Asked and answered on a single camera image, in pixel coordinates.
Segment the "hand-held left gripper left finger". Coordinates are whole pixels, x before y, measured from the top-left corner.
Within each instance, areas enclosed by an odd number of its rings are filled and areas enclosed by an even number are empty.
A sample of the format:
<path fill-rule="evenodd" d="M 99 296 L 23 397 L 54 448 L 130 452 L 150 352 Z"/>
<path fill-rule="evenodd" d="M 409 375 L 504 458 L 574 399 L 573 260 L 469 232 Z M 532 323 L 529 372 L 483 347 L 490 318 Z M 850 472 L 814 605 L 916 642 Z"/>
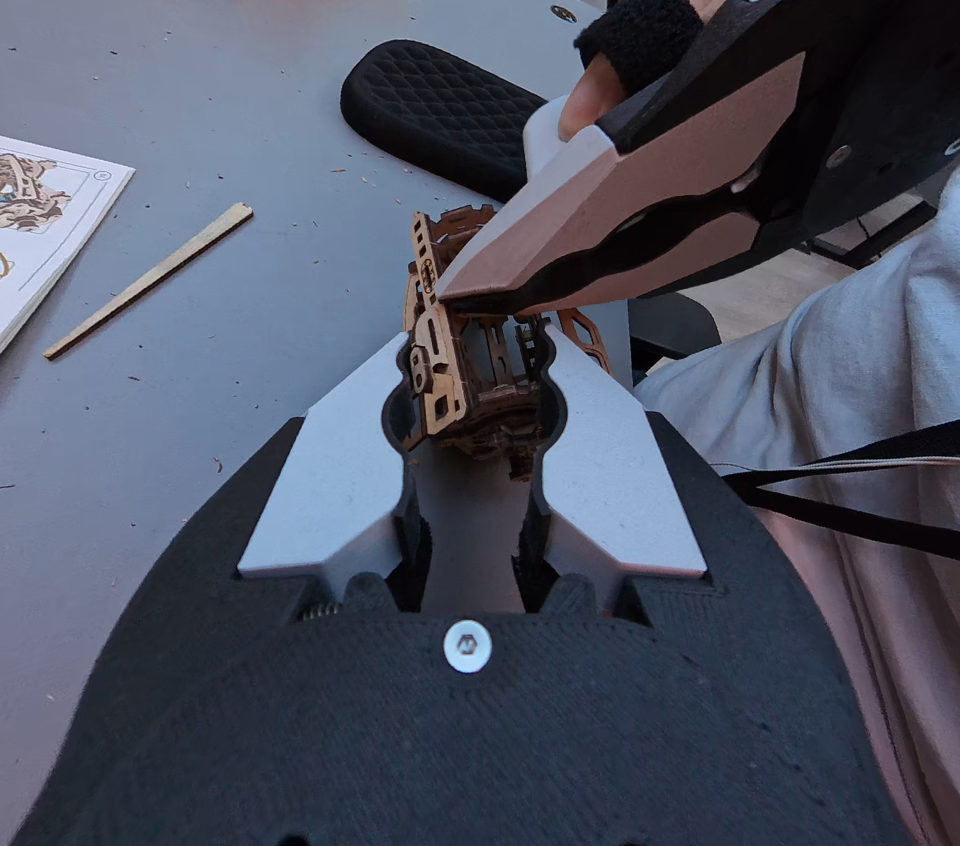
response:
<path fill-rule="evenodd" d="M 246 578 L 317 576 L 343 601 L 362 573 L 387 580 L 400 610 L 418 612 L 431 537 L 404 440 L 418 419 L 406 332 L 307 412 L 246 550 Z"/>

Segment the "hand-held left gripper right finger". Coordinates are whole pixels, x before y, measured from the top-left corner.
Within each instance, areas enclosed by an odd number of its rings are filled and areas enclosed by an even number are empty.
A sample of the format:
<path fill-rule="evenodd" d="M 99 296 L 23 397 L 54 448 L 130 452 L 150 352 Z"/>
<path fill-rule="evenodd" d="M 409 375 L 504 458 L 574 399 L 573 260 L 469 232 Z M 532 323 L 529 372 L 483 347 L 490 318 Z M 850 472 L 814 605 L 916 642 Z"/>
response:
<path fill-rule="evenodd" d="M 707 564 L 642 405 L 557 326 L 536 332 L 534 456 L 515 578 L 527 612 L 557 576 L 613 610 L 627 576 L 701 577 Z"/>

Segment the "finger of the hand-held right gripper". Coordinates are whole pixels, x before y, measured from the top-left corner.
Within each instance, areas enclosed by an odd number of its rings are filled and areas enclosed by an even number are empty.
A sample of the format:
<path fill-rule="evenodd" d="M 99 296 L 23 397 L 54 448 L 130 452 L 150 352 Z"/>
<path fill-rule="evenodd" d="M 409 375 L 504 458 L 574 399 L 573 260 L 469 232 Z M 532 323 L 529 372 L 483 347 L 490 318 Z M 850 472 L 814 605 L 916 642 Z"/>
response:
<path fill-rule="evenodd" d="M 558 232 L 566 257 L 551 257 L 525 286 L 520 312 L 562 310 L 642 296 L 748 251 L 760 221 L 754 190 L 727 185 L 703 195 L 674 195 L 655 204 L 642 185 L 599 185 L 582 198 L 580 218 L 570 210 L 567 188 L 533 205 L 534 188 L 515 203 L 528 207 L 532 230 Z"/>
<path fill-rule="evenodd" d="M 794 111 L 806 55 L 800 52 L 690 119 L 620 155 L 599 126 L 578 132 L 462 251 L 436 283 L 451 307 L 577 307 L 640 296 L 723 261 L 752 244 L 759 222 L 744 214 L 706 221 L 686 245 L 667 245 L 653 268 L 597 271 L 590 254 L 622 223 L 657 204 L 668 227 L 692 219 L 677 203 L 728 190 Z"/>

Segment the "wooden mechanical puzzle model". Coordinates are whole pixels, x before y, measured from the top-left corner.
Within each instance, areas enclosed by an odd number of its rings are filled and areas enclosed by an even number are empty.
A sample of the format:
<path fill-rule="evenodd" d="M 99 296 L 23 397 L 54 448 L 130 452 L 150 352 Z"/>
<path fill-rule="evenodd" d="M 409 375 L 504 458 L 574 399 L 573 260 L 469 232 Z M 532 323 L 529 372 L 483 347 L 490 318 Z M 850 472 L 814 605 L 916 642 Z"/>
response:
<path fill-rule="evenodd" d="M 482 204 L 448 210 L 437 220 L 414 214 L 403 329 L 411 341 L 420 426 L 409 445 L 429 439 L 474 460 L 506 458 L 510 480 L 526 482 L 547 437 L 538 417 L 545 357 L 536 351 L 537 326 L 546 316 L 461 314 L 436 292 L 441 274 L 495 213 Z"/>

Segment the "grey desk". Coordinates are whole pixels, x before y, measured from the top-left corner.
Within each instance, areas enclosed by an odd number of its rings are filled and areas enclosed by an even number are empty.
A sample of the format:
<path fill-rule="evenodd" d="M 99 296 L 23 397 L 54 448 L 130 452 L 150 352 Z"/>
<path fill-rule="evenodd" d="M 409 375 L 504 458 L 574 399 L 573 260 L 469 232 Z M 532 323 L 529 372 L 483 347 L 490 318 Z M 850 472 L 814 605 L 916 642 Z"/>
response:
<path fill-rule="evenodd" d="M 193 514 L 400 328 L 415 209 L 471 193 L 363 142 L 341 85 L 412 39 L 552 98 L 579 0 L 2 0 L 2 134 L 134 168 L 2 354 L 2 843 L 107 636 Z M 253 216 L 54 360 L 236 203 Z"/>

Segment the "black office chair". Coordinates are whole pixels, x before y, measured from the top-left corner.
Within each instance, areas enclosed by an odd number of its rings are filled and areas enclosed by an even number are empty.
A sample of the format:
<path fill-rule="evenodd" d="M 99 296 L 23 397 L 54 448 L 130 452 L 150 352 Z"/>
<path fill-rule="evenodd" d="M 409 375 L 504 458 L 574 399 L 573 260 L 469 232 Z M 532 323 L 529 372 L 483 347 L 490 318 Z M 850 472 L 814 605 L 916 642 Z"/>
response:
<path fill-rule="evenodd" d="M 902 194 L 821 234 L 810 252 L 789 250 L 707 285 L 630 300 L 632 368 L 647 372 L 661 357 L 681 360 L 779 322 L 802 300 L 917 232 L 935 216 L 938 197 Z"/>

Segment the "person's pale sweatshirt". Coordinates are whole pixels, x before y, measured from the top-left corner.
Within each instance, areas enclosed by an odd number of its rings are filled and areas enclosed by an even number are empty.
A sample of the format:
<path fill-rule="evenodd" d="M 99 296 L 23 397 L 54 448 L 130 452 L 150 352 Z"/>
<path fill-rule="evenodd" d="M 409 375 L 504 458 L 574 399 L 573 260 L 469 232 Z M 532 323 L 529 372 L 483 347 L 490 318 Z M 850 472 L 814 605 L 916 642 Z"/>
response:
<path fill-rule="evenodd" d="M 957 420 L 959 180 L 922 233 L 780 323 L 634 390 L 713 465 L 799 466 Z M 920 844 L 958 844 L 959 564 L 758 517 L 821 609 L 881 772 Z"/>

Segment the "black quilted pad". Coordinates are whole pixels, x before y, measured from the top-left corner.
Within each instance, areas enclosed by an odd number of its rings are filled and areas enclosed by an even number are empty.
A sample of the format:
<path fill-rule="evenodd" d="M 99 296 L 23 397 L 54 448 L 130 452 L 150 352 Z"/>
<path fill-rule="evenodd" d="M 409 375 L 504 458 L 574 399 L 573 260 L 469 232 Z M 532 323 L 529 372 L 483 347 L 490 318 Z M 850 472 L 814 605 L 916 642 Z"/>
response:
<path fill-rule="evenodd" d="M 371 49 L 342 84 L 363 139 L 439 177 L 510 200 L 526 183 L 522 130 L 546 99 L 410 39 Z"/>

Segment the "thin pale wooden stick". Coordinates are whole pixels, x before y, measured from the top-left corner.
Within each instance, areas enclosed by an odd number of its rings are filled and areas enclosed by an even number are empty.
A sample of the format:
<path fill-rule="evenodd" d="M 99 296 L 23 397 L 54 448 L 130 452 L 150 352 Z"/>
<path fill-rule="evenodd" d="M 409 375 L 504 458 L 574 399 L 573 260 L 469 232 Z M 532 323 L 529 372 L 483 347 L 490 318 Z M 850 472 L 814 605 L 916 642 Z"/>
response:
<path fill-rule="evenodd" d="M 226 212 L 218 216 L 209 225 L 187 240 L 174 252 L 154 265 L 145 274 L 115 295 L 108 303 L 91 314 L 66 336 L 47 348 L 43 356 L 46 360 L 55 360 L 76 346 L 84 338 L 97 330 L 102 324 L 113 319 L 138 300 L 141 296 L 163 283 L 190 263 L 200 254 L 206 252 L 225 236 L 237 229 L 254 215 L 251 207 L 244 203 L 232 205 Z"/>

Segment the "illustrated instruction booklet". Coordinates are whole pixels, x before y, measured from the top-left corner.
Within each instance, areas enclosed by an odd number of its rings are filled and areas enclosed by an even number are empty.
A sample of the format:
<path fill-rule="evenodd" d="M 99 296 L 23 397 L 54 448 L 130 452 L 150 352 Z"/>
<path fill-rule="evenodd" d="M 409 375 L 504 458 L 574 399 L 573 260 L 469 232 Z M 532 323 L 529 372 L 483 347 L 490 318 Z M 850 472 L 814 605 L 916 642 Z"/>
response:
<path fill-rule="evenodd" d="M 122 164 L 1 138 L 1 350 L 134 174 Z"/>

